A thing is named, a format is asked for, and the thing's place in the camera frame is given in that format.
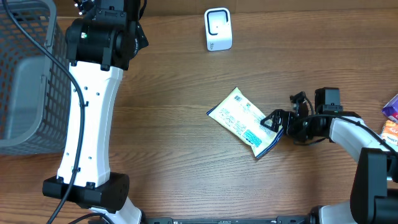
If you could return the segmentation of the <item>yellow snack bag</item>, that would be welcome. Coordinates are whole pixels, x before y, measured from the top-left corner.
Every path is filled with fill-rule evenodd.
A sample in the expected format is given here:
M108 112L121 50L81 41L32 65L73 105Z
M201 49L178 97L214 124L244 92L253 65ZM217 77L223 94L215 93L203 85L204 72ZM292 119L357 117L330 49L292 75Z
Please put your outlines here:
M266 116L239 88L234 88L221 103L206 114L250 146L256 159L266 155L284 133L282 127L273 131L263 126L261 121Z

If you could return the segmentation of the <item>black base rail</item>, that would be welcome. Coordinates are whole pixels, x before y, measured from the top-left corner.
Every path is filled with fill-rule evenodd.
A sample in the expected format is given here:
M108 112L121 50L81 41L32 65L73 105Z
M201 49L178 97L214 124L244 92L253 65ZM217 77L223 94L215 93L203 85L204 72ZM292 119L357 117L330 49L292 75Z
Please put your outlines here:
M146 218L147 224L315 224L312 215L289 215L276 218L203 218L175 219L170 217Z

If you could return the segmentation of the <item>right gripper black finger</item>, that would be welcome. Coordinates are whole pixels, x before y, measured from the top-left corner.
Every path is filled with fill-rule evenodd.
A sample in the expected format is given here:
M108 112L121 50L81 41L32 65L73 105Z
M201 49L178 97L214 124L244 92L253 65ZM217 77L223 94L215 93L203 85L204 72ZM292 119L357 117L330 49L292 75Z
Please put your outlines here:
M274 110L272 113L263 118L261 123L281 123L284 113L285 111L282 109Z
M260 124L263 127L267 128L275 133L278 133L278 132L281 132L284 130L283 125L281 125L281 123L279 121L272 121L271 119L268 119L268 120L263 119L263 120L261 120Z

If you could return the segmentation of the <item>dark grey plastic basket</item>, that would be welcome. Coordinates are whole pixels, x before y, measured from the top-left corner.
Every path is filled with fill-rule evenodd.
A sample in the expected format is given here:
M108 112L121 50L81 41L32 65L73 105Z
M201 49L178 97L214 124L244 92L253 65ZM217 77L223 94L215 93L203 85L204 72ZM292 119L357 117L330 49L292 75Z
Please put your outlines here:
M51 0L9 1L20 26L68 68L64 34ZM71 82L1 10L1 154L64 150Z

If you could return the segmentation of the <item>white barcode scanner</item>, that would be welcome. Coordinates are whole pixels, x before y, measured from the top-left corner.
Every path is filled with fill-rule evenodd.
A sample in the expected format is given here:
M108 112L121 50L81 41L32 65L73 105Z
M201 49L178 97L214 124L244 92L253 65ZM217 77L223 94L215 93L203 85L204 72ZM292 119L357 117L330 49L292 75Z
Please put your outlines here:
M225 7L205 11L205 34L208 51L228 50L233 45L230 11Z

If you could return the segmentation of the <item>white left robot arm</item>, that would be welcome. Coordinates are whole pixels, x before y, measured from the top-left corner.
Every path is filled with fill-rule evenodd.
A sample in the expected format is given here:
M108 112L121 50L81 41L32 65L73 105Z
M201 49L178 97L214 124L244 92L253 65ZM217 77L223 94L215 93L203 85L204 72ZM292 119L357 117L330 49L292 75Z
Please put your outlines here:
M140 19L147 3L77 1L80 18L65 33L71 87L65 150L57 174L42 192L73 202L105 223L143 223L144 212L128 197L129 176L112 172L109 137L123 73L148 46Z

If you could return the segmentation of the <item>orange tissue pack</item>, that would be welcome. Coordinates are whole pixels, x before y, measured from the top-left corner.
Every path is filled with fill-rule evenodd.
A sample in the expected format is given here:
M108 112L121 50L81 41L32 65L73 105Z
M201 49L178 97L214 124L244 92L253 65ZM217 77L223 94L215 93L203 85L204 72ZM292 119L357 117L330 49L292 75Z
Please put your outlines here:
M398 127L397 127L397 123L394 123L393 121L390 121L390 120L386 121L384 123L384 126L383 126L382 131L381 131L381 137L385 141L387 141L387 142L389 142L389 143L391 143L391 144L396 146L397 142L398 142Z

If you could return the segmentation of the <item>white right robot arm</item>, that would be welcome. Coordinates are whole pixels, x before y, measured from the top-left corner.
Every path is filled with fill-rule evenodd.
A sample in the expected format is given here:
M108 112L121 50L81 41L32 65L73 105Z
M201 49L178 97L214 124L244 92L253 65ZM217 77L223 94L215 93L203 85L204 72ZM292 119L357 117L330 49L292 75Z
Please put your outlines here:
M340 145L357 163L349 201L312 208L298 218L278 223L397 223L397 146L367 127L355 112L345 111L338 88L315 90L312 103L304 92L290 96L292 111L274 110L260 124L309 146L324 140Z

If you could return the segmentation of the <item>red purple pad pack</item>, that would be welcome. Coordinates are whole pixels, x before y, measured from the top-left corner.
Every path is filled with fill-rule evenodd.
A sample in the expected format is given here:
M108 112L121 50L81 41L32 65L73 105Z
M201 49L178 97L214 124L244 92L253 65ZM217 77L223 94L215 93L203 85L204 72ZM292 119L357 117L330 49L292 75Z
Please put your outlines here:
M395 95L381 111L385 117L394 123L398 123L398 95Z

